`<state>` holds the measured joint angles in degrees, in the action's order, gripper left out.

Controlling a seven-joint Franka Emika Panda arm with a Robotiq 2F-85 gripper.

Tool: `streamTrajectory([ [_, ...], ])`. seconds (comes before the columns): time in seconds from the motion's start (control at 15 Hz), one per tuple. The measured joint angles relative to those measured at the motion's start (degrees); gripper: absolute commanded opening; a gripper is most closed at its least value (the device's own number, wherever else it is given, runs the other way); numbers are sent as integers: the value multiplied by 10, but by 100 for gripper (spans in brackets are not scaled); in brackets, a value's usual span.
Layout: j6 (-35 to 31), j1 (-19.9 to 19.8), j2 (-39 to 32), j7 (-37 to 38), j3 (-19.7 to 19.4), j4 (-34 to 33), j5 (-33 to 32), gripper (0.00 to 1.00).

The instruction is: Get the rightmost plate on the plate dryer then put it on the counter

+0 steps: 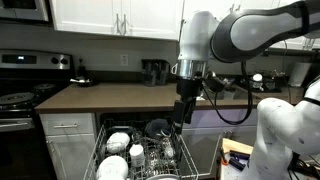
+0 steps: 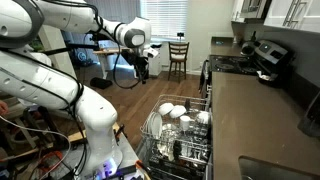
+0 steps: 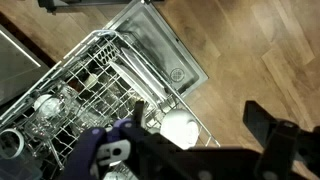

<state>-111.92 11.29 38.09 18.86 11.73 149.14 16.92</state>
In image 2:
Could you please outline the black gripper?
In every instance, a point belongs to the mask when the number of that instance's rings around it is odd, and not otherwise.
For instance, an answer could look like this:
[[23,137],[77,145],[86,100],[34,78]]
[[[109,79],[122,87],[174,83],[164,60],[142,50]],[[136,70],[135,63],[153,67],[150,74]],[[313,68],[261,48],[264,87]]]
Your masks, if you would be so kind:
[[142,84],[145,84],[146,80],[148,79],[147,59],[145,57],[139,57],[130,50],[124,51],[124,59],[129,65],[134,67],[135,77],[138,79],[138,81]]

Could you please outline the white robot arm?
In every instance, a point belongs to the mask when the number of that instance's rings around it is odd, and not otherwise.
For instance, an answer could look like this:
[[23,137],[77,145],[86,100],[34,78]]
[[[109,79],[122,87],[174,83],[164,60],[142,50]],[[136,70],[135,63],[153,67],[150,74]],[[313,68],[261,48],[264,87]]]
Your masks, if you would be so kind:
[[123,159],[112,129],[117,111],[96,91],[47,65],[47,55],[29,50],[44,25],[105,36],[145,60],[158,55],[150,46],[151,23],[142,17],[128,24],[106,20],[85,0],[0,1],[0,90],[48,109],[69,110],[80,118],[89,151],[76,176],[110,177]]

